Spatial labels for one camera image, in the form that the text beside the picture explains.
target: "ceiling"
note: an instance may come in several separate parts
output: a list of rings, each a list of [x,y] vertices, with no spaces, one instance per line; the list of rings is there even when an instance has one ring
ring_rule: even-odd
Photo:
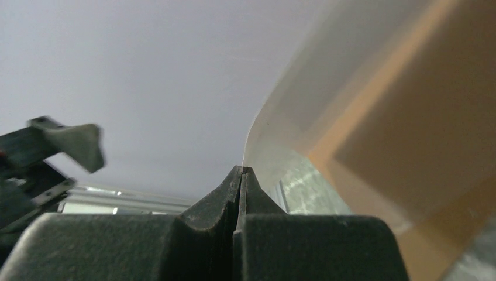
[[[241,164],[325,2],[0,1],[0,134],[41,115],[95,122],[107,167],[52,163],[83,182],[201,198]]]

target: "brown cardboard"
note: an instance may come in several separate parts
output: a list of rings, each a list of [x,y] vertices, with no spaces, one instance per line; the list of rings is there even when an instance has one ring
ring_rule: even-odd
[[[433,1],[309,158],[437,280],[496,204],[496,2]]]

